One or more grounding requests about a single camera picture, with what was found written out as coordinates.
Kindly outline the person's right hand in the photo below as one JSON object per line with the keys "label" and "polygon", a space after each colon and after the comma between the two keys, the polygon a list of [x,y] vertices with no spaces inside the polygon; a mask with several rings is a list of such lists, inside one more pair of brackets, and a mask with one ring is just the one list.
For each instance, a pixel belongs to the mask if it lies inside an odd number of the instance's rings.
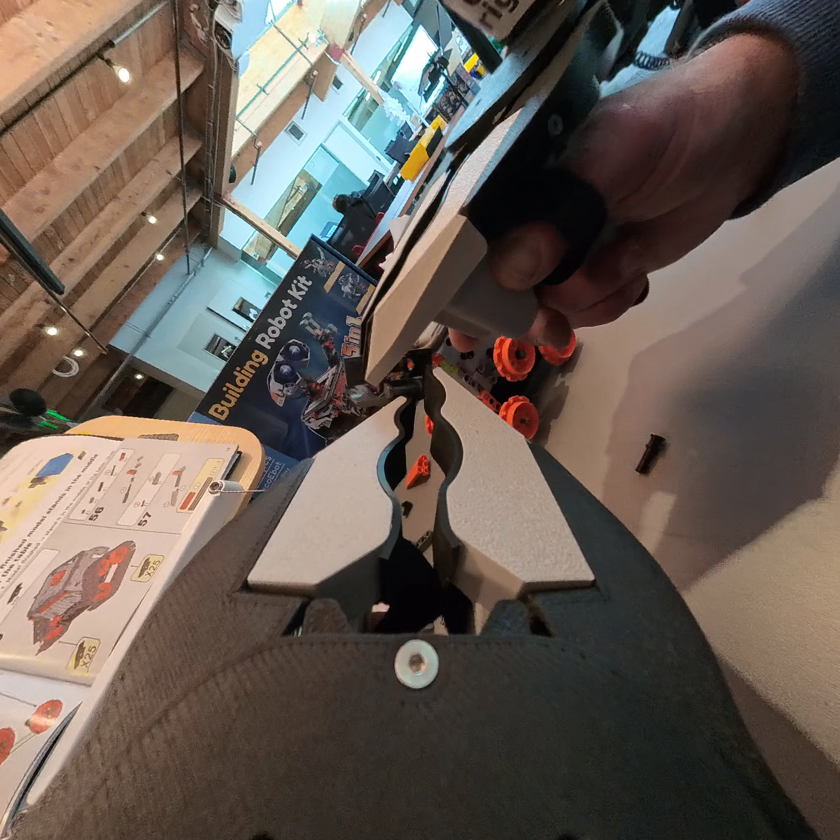
{"label": "person's right hand", "polygon": [[791,47],[743,33],[601,100],[561,165],[600,193],[612,237],[552,287],[539,283],[565,244],[551,226],[526,224],[490,251],[498,285],[537,288],[535,318],[518,338],[562,349],[572,330],[614,322],[643,301],[651,273],[706,241],[772,173],[797,78]]}

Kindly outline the printed instruction manual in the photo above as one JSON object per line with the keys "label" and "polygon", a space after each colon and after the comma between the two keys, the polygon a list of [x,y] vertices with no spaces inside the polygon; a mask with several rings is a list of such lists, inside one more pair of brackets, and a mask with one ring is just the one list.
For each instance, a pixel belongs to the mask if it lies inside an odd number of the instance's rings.
{"label": "printed instruction manual", "polygon": [[2,822],[143,602],[222,522],[238,447],[52,435],[1,463]]}

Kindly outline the blue robot kit box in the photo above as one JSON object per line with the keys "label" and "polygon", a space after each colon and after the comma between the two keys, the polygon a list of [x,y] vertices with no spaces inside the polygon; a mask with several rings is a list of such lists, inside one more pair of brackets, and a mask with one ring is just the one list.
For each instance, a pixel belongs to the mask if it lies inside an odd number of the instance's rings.
{"label": "blue robot kit box", "polygon": [[347,371],[361,357],[376,285],[311,236],[189,421],[249,431],[274,475],[316,455],[393,396],[417,396],[426,351],[410,352],[381,385]]}

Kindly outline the person's right forearm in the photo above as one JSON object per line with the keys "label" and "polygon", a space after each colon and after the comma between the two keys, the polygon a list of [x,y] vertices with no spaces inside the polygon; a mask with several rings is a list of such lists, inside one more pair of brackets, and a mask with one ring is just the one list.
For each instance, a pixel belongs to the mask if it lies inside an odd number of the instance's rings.
{"label": "person's right forearm", "polygon": [[795,98],[779,163],[734,211],[741,217],[776,193],[838,159],[839,2],[754,1],[720,17],[692,46],[692,55],[738,35],[775,39],[791,52]]}

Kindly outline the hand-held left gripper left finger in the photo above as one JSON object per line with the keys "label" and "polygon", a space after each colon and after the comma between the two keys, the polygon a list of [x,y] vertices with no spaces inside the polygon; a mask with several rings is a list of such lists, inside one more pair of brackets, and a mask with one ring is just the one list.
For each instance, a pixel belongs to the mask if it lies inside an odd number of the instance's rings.
{"label": "hand-held left gripper left finger", "polygon": [[381,600],[381,563],[401,517],[384,462],[403,439],[408,405],[397,397],[313,459],[248,573],[252,591],[341,605]]}

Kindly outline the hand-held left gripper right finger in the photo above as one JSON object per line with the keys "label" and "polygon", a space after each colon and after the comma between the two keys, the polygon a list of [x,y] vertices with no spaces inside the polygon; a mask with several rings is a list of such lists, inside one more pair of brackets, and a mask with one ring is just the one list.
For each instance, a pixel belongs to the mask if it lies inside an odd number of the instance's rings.
{"label": "hand-held left gripper right finger", "polygon": [[595,574],[529,441],[445,371],[427,371],[430,453],[443,471],[434,566],[479,617],[500,602],[588,589]]}

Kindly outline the wooden book stand white base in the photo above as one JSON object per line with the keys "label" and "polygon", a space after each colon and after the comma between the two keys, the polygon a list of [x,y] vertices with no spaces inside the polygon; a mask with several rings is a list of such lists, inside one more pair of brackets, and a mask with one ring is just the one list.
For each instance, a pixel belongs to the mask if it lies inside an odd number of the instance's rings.
{"label": "wooden book stand white base", "polygon": [[265,450],[257,436],[241,427],[108,415],[80,423],[70,430],[70,434],[106,438],[175,435],[181,441],[235,445],[240,458],[229,479],[245,490],[258,489],[266,465]]}

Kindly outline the black grey toy robot vehicle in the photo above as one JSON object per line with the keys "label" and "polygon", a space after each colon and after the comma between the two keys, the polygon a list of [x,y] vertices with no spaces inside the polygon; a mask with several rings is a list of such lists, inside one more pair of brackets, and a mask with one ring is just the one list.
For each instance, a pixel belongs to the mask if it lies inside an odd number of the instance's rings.
{"label": "black grey toy robot vehicle", "polygon": [[344,414],[337,421],[336,429],[343,434],[398,396],[420,401],[428,369],[441,370],[455,378],[496,415],[501,404],[515,395],[524,395],[534,404],[533,399],[548,374],[553,368],[561,366],[547,364],[542,360],[538,346],[535,346],[536,362],[531,373],[523,381],[509,382],[499,376],[493,363],[494,342],[481,349],[461,353],[452,345],[451,339],[444,336],[441,325],[431,325],[423,334],[419,346],[397,364],[381,385],[351,386],[351,378],[347,376],[342,393]]}

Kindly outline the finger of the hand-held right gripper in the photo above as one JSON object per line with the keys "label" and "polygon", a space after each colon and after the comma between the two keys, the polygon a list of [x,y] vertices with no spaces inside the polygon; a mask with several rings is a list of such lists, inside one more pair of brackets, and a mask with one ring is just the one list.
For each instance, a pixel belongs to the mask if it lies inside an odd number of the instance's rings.
{"label": "finger of the hand-held right gripper", "polygon": [[412,247],[368,328],[364,381],[380,384],[433,322],[473,338],[519,339],[539,304],[490,273],[487,242],[463,215],[433,222]]}

